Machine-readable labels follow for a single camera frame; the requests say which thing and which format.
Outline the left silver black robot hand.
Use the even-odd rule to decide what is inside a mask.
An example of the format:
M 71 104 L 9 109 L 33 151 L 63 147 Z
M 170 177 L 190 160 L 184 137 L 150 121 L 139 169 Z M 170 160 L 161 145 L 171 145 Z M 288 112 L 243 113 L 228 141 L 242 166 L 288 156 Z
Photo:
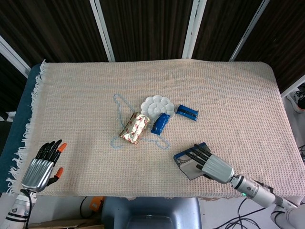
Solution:
M 30 192 L 42 192 L 47 186 L 57 182 L 64 169 L 60 167 L 55 175 L 52 171 L 67 144 L 61 139 L 45 143 L 30 162 L 22 179 L 21 186 Z

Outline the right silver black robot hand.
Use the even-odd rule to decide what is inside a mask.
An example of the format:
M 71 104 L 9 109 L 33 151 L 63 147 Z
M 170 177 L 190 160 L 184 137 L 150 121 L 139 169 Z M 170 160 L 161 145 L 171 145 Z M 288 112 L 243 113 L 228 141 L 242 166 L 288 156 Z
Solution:
M 234 169 L 218 156 L 212 154 L 207 145 L 195 144 L 186 155 L 196 162 L 196 168 L 207 178 L 221 184 L 229 183 L 234 177 Z

